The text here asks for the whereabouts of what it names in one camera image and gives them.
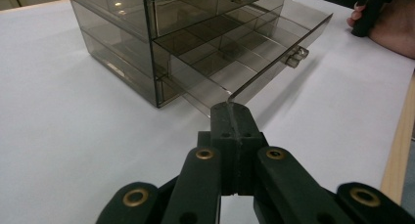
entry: brass ring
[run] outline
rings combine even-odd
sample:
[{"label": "brass ring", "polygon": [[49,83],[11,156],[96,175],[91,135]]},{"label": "brass ring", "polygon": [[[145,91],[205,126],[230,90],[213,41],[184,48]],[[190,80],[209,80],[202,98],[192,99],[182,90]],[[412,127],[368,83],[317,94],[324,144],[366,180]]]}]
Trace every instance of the brass ring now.
[{"label": "brass ring", "polygon": [[285,157],[285,153],[280,149],[270,149],[266,151],[266,156],[273,159],[283,159]]},{"label": "brass ring", "polygon": [[[131,196],[135,194],[141,194],[141,198],[138,201],[134,201],[131,199]],[[127,194],[125,194],[124,198],[122,199],[122,202],[125,204],[125,206],[134,207],[143,204],[147,201],[148,198],[149,192],[147,192],[147,190],[145,189],[140,188],[131,190]]]},{"label": "brass ring", "polygon": [[196,152],[196,157],[199,159],[210,159],[214,155],[214,152],[209,149],[201,149]]},{"label": "brass ring", "polygon": [[[362,194],[368,196],[368,198],[361,197]],[[381,200],[379,200],[378,196],[364,188],[352,188],[350,190],[350,195],[355,201],[366,206],[375,207],[381,205]]]}]

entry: human hand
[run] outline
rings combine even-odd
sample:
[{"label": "human hand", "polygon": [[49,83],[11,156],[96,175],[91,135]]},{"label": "human hand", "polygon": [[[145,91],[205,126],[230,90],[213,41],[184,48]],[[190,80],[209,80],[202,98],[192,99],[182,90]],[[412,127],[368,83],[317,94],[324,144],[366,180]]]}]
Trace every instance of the human hand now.
[{"label": "human hand", "polygon": [[[365,6],[355,6],[346,22],[353,27]],[[384,5],[369,37],[403,56],[415,59],[415,0],[392,0]]]}]

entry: open drawer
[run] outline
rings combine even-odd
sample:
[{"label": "open drawer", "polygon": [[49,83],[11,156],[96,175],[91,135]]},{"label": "open drawer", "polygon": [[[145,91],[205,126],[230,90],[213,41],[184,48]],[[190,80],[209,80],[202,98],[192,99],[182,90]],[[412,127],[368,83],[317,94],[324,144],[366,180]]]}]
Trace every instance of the open drawer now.
[{"label": "open drawer", "polygon": [[291,0],[71,0],[91,55],[156,107],[209,115],[295,67],[330,15]]}]

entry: white table surface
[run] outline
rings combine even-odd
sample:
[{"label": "white table surface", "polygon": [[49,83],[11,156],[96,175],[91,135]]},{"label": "white table surface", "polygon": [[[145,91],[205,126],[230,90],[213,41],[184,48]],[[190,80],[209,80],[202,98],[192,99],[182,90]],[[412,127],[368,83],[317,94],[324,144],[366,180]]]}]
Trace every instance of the white table surface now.
[{"label": "white table surface", "polygon": [[[270,145],[321,186],[380,188],[413,60],[349,34],[334,16],[310,55],[249,103]],[[176,176],[209,120],[184,99],[155,109],[85,49],[68,0],[0,12],[0,223],[94,223],[122,186]],[[222,223],[257,223],[226,198]]]}]

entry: transparent drawer organizer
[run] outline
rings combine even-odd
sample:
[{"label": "transparent drawer organizer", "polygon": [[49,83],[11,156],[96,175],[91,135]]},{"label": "transparent drawer organizer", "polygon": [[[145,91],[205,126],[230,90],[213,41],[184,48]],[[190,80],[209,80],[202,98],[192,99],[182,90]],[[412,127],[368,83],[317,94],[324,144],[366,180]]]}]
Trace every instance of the transparent drawer organizer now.
[{"label": "transparent drawer organizer", "polygon": [[291,0],[70,0],[88,52],[156,107],[245,104],[331,15]]}]

